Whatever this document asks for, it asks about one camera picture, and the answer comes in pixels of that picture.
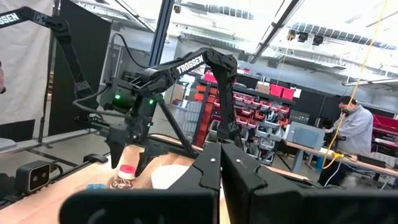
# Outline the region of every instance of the black panel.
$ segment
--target black panel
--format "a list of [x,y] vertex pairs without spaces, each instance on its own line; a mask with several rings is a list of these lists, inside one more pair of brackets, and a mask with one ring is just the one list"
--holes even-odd
[[326,97],[325,104],[321,112],[322,118],[328,118],[336,121],[340,117],[340,110],[338,108],[338,97]]
[[321,110],[323,96],[316,93],[301,91],[300,98],[296,98],[292,110],[310,114],[308,125],[314,125]]
[[15,142],[31,140],[34,126],[35,120],[0,125],[0,138],[12,139]]
[[[271,83],[271,84],[276,84],[277,81],[278,81],[278,80],[271,78],[271,79],[269,80],[269,83]],[[278,85],[283,86],[283,87],[286,87],[286,88],[290,88],[290,83],[283,82],[283,81],[280,81],[280,80],[279,80],[279,82],[278,82]]]
[[247,77],[245,75],[237,75],[236,81],[245,85],[247,88],[252,88],[253,90],[255,90],[259,79]]
[[[69,23],[72,44],[87,82],[93,91],[98,91],[111,24],[69,0],[62,0],[60,17]],[[72,106],[75,99],[72,75],[62,51],[58,49],[59,45],[55,57],[50,136],[85,128],[73,121],[78,109]]]

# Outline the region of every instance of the trossen logo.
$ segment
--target trossen logo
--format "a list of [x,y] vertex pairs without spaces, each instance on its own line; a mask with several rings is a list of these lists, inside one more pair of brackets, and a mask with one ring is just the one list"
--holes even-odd
[[19,17],[16,13],[0,16],[0,25],[8,24],[10,22],[18,21]]
[[184,63],[183,65],[180,65],[177,67],[178,72],[181,74],[183,72],[186,72],[187,70],[200,65],[204,62],[203,56],[197,56],[194,59],[190,60],[189,62]]

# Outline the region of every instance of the blue bin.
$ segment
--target blue bin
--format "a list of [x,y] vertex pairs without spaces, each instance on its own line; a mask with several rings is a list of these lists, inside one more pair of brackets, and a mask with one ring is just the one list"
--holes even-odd
[[318,170],[322,170],[322,164],[323,164],[323,157],[318,156],[318,160],[317,160],[317,169]]

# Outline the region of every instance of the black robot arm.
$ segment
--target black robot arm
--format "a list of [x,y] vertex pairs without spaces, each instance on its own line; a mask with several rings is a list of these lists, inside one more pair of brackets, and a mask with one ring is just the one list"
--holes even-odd
[[181,76],[203,64],[211,67],[218,82],[222,120],[217,135],[220,139],[231,139],[242,147],[233,107],[233,80],[236,77],[237,63],[232,55],[224,55],[208,47],[201,48],[171,62],[145,69],[136,78],[138,84],[132,90],[144,96],[163,93]]
[[[93,90],[83,76],[75,49],[71,45],[72,39],[68,24],[57,17],[48,16],[25,6],[13,11],[0,13],[0,29],[25,21],[32,21],[40,26],[51,29],[54,37],[62,48],[68,67],[72,73],[73,82],[75,84],[75,98],[82,99],[92,95]],[[92,109],[97,109],[98,107],[98,103],[95,99],[86,100],[82,102],[82,104]]]
[[[153,110],[153,106],[149,106],[148,99],[159,103],[185,150],[190,154],[195,153],[160,94],[169,89],[181,76],[203,64],[213,69],[219,86],[222,120],[217,135],[222,140],[233,140],[235,145],[243,148],[233,108],[236,60],[231,55],[223,55],[211,48],[201,48],[176,60],[146,68],[132,80],[112,78],[112,87],[102,94],[100,103],[106,110],[118,110],[130,116],[130,119],[125,119],[121,124],[111,125],[109,131],[102,132],[102,135],[107,137],[106,142],[111,149],[112,168],[117,166],[126,144],[141,144],[147,139],[146,127],[152,125],[153,115],[148,113]],[[149,142],[145,152],[140,154],[136,175],[139,175],[153,158],[166,153],[167,150],[159,150],[157,143]]]

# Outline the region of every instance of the dark hair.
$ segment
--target dark hair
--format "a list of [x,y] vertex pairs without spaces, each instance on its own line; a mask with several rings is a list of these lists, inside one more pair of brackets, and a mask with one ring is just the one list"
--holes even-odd
[[[344,105],[348,105],[350,99],[351,99],[350,96],[342,96],[342,97],[340,97],[340,99],[338,100],[338,104],[342,103],[342,104],[344,104]],[[351,103],[354,104],[354,105],[356,105],[356,100],[353,99]]]

